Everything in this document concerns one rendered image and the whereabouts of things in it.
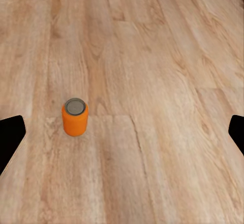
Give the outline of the can of soda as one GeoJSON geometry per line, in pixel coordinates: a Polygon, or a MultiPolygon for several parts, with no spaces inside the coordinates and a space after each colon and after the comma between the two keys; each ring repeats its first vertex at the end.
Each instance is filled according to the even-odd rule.
{"type": "Polygon", "coordinates": [[[88,107],[81,99],[73,98],[62,106],[63,127],[72,137],[82,135],[87,128],[88,107]]]}

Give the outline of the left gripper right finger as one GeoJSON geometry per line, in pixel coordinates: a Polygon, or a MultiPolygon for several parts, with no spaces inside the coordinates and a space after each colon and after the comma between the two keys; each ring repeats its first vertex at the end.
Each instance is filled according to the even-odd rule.
{"type": "Polygon", "coordinates": [[[233,115],[228,133],[244,155],[244,117],[233,115]]]}

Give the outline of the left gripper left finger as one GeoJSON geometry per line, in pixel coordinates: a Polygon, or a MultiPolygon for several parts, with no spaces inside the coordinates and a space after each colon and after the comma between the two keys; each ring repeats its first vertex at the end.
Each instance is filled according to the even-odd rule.
{"type": "Polygon", "coordinates": [[[21,115],[0,121],[0,175],[25,135],[26,129],[21,115]]]}

